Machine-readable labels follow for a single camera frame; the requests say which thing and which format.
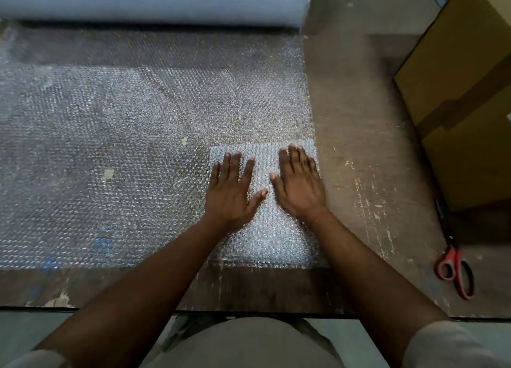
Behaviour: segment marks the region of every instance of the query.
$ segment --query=scratched table surface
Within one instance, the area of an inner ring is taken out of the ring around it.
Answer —
[[[312,0],[303,31],[331,210],[453,317],[511,317],[511,250],[465,249],[477,282],[463,301],[433,264],[445,247],[435,188],[392,74],[438,14],[434,0]],[[81,307],[126,268],[0,271],[0,306]],[[204,267],[179,311],[352,315],[329,269]]]

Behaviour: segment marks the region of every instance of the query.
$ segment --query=sleeve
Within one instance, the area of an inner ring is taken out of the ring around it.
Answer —
[[[25,353],[3,368],[71,368],[71,365],[55,351],[38,350]]]
[[[420,329],[408,344],[402,368],[511,368],[477,341],[472,333],[450,321]]]

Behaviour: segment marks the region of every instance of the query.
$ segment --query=person's left hand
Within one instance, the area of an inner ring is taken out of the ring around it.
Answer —
[[[267,189],[262,189],[248,200],[247,192],[255,158],[247,161],[245,172],[239,179],[240,158],[240,152],[236,152],[232,159],[230,153],[226,153],[223,163],[220,165],[217,162],[213,166],[206,193],[206,207],[202,219],[211,224],[219,224],[226,234],[237,231],[251,221],[259,204],[268,194]]]

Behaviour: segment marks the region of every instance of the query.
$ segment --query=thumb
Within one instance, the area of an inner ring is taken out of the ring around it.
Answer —
[[[268,190],[262,189],[248,201],[247,212],[251,216],[254,216],[256,214],[258,206],[263,202],[267,194]]]
[[[270,180],[275,188],[275,196],[277,197],[277,202],[282,205],[286,197],[286,191],[284,190],[284,182],[282,178],[273,172],[270,172]]]

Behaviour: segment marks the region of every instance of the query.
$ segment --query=floor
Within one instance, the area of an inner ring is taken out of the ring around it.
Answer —
[[[70,313],[0,311],[0,366],[28,352],[67,319]],[[174,317],[160,339],[170,330]],[[317,331],[329,338],[346,368],[387,368],[380,352],[358,320],[308,319]],[[488,349],[511,363],[511,324],[461,323]]]

